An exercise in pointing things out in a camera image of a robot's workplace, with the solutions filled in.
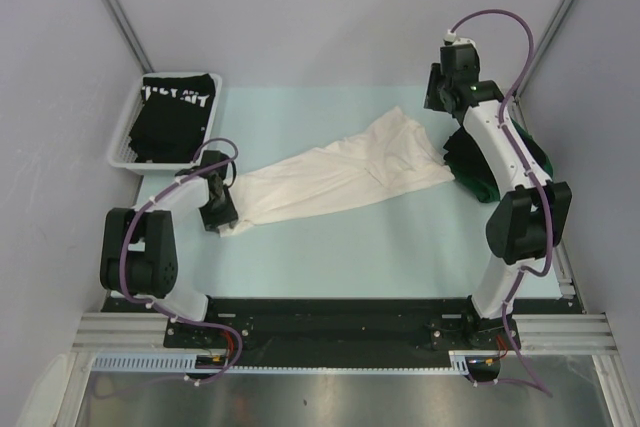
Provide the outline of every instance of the purple cable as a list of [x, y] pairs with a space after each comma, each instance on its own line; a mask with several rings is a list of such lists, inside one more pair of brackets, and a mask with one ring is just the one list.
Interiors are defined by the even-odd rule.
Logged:
[[[120, 251], [120, 263], [119, 263], [119, 280], [120, 280], [120, 290], [122, 292], [122, 295], [124, 295], [124, 297], [129, 301], [129, 302], [133, 302], [136, 304], [144, 304], [147, 302], [151, 302], [151, 305], [153, 306], [153, 308], [163, 314], [166, 315], [167, 317], [173, 319], [174, 321], [180, 321], [184, 324], [189, 324], [189, 325], [194, 325], [196, 327], [206, 327], [206, 328], [213, 328], [213, 329], [218, 329], [218, 330], [225, 330], [229, 333], [231, 333], [237, 340], [237, 351], [236, 354], [234, 355], [233, 359], [231, 359], [227, 365], [225, 365], [224, 367], [222, 367], [218, 372], [216, 372], [214, 375], [212, 375], [211, 377], [207, 378], [207, 379], [203, 379], [199, 381], [199, 385], [205, 385], [205, 384], [209, 384], [215, 380], [217, 380], [222, 374], [224, 374], [227, 370], [229, 370], [231, 367], [233, 367], [236, 362], [238, 361], [238, 359], [240, 358], [240, 355], [242, 353], [242, 337], [240, 336], [240, 334], [233, 329], [232, 327], [228, 327], [226, 325], [223, 324], [215, 324], [213, 322], [199, 322], [199, 321], [195, 321], [195, 320], [190, 320], [190, 319], [185, 319], [184, 317], [180, 317], [176, 314], [174, 314], [173, 312], [169, 312], [168, 310], [163, 309], [162, 307], [156, 305], [155, 302], [153, 302], [153, 299], [136, 299], [134, 298], [131, 293], [129, 292], [129, 289], [127, 288], [127, 279], [126, 279], [126, 266], [127, 266], [127, 253], [129, 252], [129, 245], [131, 244], [131, 239], [133, 237], [133, 232], [135, 231], [136, 226], [138, 225], [138, 222], [140, 221], [140, 218], [142, 217], [142, 215], [149, 210], [154, 204], [158, 203], [160, 200], [162, 200], [164, 197], [166, 197], [167, 195], [169, 195], [171, 192], [173, 192], [175, 189], [177, 189], [178, 187], [180, 187], [180, 185], [184, 184], [185, 182], [189, 182], [190, 180], [195, 179], [196, 177], [199, 177], [201, 174], [206, 174], [209, 172], [212, 172], [216, 169], [219, 169], [220, 167], [224, 167], [225, 165], [233, 162], [234, 160], [236, 160], [238, 158], [238, 147], [236, 146], [236, 144], [234, 144], [231, 140], [229, 139], [225, 139], [222, 137], [219, 138], [215, 138], [215, 139], [211, 139], [206, 141], [204, 144], [202, 144], [198, 150], [196, 151], [196, 155], [194, 156], [194, 158], [197, 158], [198, 155], [200, 154], [200, 152], [202, 151], [202, 148], [212, 142], [217, 142], [217, 141], [221, 141], [221, 142], [226, 142], [227, 144], [229, 144], [232, 148], [233, 148], [233, 155], [226, 159], [223, 160], [222, 162], [218, 162], [216, 164], [213, 165], [209, 165], [207, 167], [203, 167], [202, 169], [198, 169], [194, 172], [192, 172], [191, 174], [185, 176], [184, 178], [181, 178], [178, 181], [173, 182], [171, 185], [169, 185], [167, 188], [165, 188], [162, 192], [160, 192], [158, 195], [156, 195], [154, 198], [150, 199], [147, 203], [145, 203], [133, 216], [133, 219], [131, 220], [131, 223], [129, 224], [129, 228], [127, 229], [127, 232], [125, 233], [124, 236], [124, 240], [122, 242], [122, 250]], [[150, 382], [145, 382], [143, 384], [140, 384], [138, 386], [133, 386], [132, 388], [128, 388], [126, 390], [133, 390], [133, 388], [137, 388], [139, 386], [142, 385], [146, 385], [146, 384], [151, 384], [151, 383], [156, 383], [156, 382], [160, 382], [162, 380], [168, 380], [168, 379], [176, 379], [177, 377], [175, 376], [170, 376], [170, 377], [162, 377], [159, 378], [158, 380], [153, 380]], [[118, 392], [112, 393], [110, 394], [110, 396], [113, 395], [117, 395]]]
[[531, 183], [534, 185], [534, 187], [536, 188], [536, 191], [538, 192], [538, 195], [540, 196], [540, 202], [542, 203], [542, 210], [544, 212], [547, 242], [546, 242], [545, 263], [542, 271], [538, 272], [537, 270], [533, 269], [528, 265], [522, 266], [520, 268], [520, 271], [518, 272], [518, 275], [516, 277], [516, 280], [513, 286], [511, 287], [511, 290], [507, 294], [507, 298], [504, 300], [502, 304], [502, 325], [504, 326], [506, 336], [509, 339], [511, 348], [516, 353], [516, 356], [522, 363], [522, 366], [525, 368], [525, 370], [527, 371], [529, 376], [531, 376], [534, 382], [529, 382], [521, 379], [499, 379], [496, 382], [476, 382], [475, 380], [473, 380], [471, 375], [469, 375], [469, 379], [474, 382], [474, 385], [496, 385], [498, 383], [526, 385], [528, 387], [532, 387], [541, 392], [544, 392], [549, 397], [553, 397], [553, 394], [551, 393], [551, 391], [545, 386], [544, 382], [542, 382], [540, 377], [538, 377], [538, 375], [533, 370], [533, 368], [528, 364], [526, 359], [522, 356], [522, 352], [520, 352], [520, 349], [518, 348], [518, 345], [516, 344], [515, 340], [511, 337], [511, 335], [509, 335], [510, 329], [509, 329], [509, 322], [507, 321], [507, 306], [515, 297], [516, 292], [518, 291], [518, 288], [520, 287], [520, 284], [524, 279], [525, 272], [530, 272], [536, 277], [545, 277], [551, 270], [551, 262], [552, 262], [552, 256], [553, 256], [553, 222], [551, 218], [551, 206], [549, 205], [549, 199], [547, 199], [547, 195], [544, 192], [542, 184], [540, 183], [538, 178], [535, 176], [535, 174], [532, 172], [531, 164], [527, 162], [524, 152], [518, 145], [518, 142], [513, 137], [513, 135], [511, 135], [511, 132], [509, 131], [509, 129], [507, 128], [507, 124], [505, 123], [505, 112], [507, 109], [507, 104], [509, 103], [509, 100], [511, 99], [513, 94], [516, 92], [518, 87], [520, 87], [520, 83], [522, 82], [522, 79], [524, 79], [524, 76], [527, 74], [529, 68], [531, 67], [531, 63], [533, 62], [533, 54], [534, 54], [533, 33], [531, 32], [531, 28], [529, 27], [529, 25], [527, 25], [527, 23], [524, 21], [522, 17], [520, 17], [517, 14], [514, 14], [513, 12], [509, 12], [508, 10], [502, 10], [502, 9], [480, 10], [478, 12], [474, 12], [473, 14], [467, 15], [466, 17], [460, 19], [453, 26], [451, 31], [455, 32], [458, 29], [458, 27], [460, 27], [462, 24], [464, 24], [470, 19], [479, 17], [481, 15], [488, 15], [488, 14], [498, 14], [498, 15], [505, 15], [507, 17], [511, 17], [512, 19], [516, 20], [524, 28], [527, 34], [527, 40], [529, 43], [527, 60], [525, 61], [524, 66], [522, 67], [522, 70], [520, 71], [520, 75], [515, 80], [511, 88], [509, 88], [509, 90], [504, 96], [504, 99], [500, 103], [500, 110], [498, 111], [498, 120], [501, 124], [501, 127], [500, 127], [501, 130], [504, 132], [505, 136], [509, 140], [509, 143], [515, 150], [516, 155], [522, 162], [522, 166], [525, 168], [526, 175], [531, 179]]

